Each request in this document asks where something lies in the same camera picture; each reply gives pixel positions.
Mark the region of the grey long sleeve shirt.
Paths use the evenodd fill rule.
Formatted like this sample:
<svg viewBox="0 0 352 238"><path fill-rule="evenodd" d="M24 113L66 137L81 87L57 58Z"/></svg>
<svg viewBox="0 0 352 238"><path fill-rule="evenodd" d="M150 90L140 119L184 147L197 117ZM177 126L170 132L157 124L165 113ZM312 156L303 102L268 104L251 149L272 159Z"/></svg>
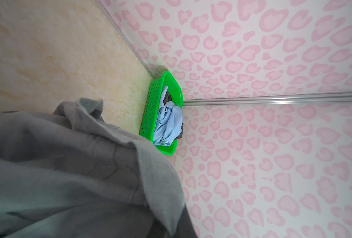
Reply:
<svg viewBox="0 0 352 238"><path fill-rule="evenodd" d="M169 160L102 112L0 112L0 238L197 236Z"/></svg>

